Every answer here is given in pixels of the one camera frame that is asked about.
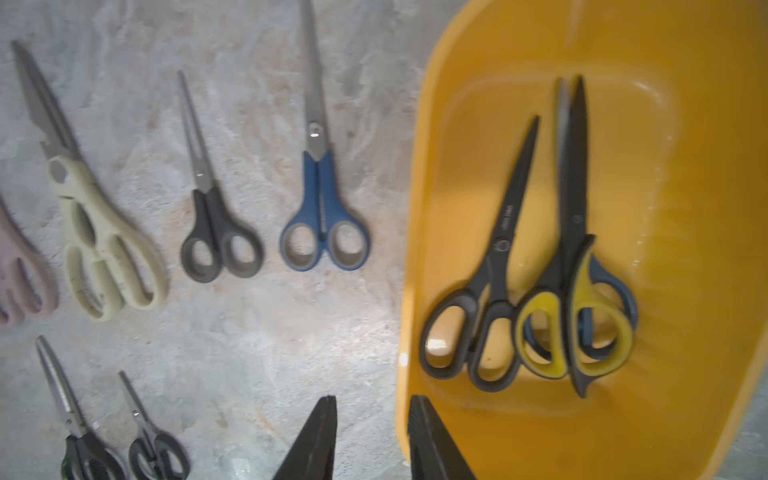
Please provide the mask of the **cream kitchen scissors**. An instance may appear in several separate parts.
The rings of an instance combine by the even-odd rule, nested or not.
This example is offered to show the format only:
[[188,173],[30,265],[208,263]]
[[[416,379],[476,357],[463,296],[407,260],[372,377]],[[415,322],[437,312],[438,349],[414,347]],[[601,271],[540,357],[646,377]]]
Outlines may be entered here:
[[10,45],[29,118],[45,135],[41,148],[62,215],[64,278],[70,292],[95,322],[113,319],[125,304],[158,308],[168,294],[161,256],[99,188],[31,53],[18,40]]

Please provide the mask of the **tiny black scissors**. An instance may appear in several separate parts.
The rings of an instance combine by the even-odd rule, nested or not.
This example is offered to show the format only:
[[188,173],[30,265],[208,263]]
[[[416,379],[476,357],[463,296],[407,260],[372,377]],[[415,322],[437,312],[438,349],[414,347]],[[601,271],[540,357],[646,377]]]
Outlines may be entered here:
[[189,477],[191,464],[180,443],[170,434],[158,429],[133,389],[126,373],[118,376],[131,417],[137,424],[137,438],[131,443],[128,461],[136,479],[174,479]]

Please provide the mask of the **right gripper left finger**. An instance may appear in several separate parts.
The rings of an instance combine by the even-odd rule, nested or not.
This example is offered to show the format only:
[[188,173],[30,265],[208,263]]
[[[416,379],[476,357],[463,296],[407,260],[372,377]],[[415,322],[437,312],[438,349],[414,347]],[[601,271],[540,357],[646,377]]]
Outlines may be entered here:
[[331,480],[337,425],[336,397],[321,397],[273,479]]

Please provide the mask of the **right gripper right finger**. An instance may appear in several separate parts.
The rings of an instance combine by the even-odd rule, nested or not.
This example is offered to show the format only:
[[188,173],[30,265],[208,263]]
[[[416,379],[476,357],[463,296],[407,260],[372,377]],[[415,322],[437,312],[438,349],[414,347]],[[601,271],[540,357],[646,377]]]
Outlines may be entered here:
[[413,479],[476,479],[427,396],[411,397],[407,433]]

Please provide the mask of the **small black scissors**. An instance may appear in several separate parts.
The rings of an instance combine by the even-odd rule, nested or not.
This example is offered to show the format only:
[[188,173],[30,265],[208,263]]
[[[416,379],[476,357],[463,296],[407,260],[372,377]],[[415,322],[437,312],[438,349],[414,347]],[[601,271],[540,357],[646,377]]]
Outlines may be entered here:
[[[184,73],[178,72],[177,78],[182,123],[195,180],[195,189],[192,191],[195,224],[181,245],[181,265],[188,277],[198,283],[214,281],[222,269],[227,269],[239,278],[251,278],[263,264],[260,240],[254,232],[238,223],[226,209],[214,178]],[[236,258],[233,241],[237,237],[253,250],[254,258],[251,261]]]

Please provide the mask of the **large black scissors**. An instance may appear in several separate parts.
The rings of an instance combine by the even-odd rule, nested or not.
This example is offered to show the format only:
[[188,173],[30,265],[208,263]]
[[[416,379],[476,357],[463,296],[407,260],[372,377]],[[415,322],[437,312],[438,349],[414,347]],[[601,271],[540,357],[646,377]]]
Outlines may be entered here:
[[44,336],[36,338],[35,347],[62,422],[69,430],[61,478],[126,479],[117,456],[86,424],[58,358]]

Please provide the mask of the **blue handled scissors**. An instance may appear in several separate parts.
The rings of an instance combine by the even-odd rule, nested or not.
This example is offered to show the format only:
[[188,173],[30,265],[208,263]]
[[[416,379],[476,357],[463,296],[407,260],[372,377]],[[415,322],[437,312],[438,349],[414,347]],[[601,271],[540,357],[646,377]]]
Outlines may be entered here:
[[[341,269],[361,268],[370,254],[370,237],[366,227],[344,206],[338,193],[335,160],[331,148],[323,92],[322,65],[315,29],[312,3],[301,1],[303,30],[305,140],[303,151],[304,194],[296,215],[284,228],[279,250],[286,265],[296,271],[308,271],[327,252]],[[338,239],[342,228],[349,227],[361,238],[356,253],[342,249]],[[312,234],[312,250],[300,254],[290,246],[292,235],[300,228]]]

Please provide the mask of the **pink scissors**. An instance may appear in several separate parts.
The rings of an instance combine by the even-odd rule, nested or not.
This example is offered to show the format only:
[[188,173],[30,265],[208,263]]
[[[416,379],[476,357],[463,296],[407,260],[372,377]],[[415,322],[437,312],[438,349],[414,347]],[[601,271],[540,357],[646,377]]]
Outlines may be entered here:
[[1,202],[1,328],[44,318],[58,307],[46,262],[26,240]]

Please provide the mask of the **yellow black handled scissors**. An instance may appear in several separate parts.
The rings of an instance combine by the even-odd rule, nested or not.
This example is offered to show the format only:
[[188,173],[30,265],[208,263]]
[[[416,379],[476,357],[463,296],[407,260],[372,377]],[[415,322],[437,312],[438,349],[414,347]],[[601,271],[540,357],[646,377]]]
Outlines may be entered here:
[[[558,245],[538,282],[521,300],[512,339],[521,362],[532,373],[550,380],[569,377],[575,392],[585,397],[591,383],[627,362],[635,330],[622,311],[618,294],[590,279],[589,264],[595,256],[597,238],[587,230],[589,119],[583,76],[577,76],[573,86],[564,79],[557,81],[555,157]],[[579,346],[578,318],[583,309],[595,314],[593,345],[615,341],[604,360],[588,358]],[[524,338],[528,317],[536,338],[551,353],[549,361]]]

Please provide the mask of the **yellow storage tray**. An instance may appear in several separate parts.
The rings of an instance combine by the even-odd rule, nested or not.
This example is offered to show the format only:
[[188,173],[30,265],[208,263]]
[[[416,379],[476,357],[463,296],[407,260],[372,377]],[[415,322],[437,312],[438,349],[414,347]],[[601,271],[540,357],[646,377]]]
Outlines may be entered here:
[[[629,361],[580,398],[522,371],[485,393],[418,359],[432,306],[480,263],[533,116],[512,247],[523,295],[557,240],[555,83],[582,75],[589,212],[632,289]],[[416,121],[396,431],[427,396],[480,479],[708,479],[767,360],[767,5],[471,1],[432,53]]]

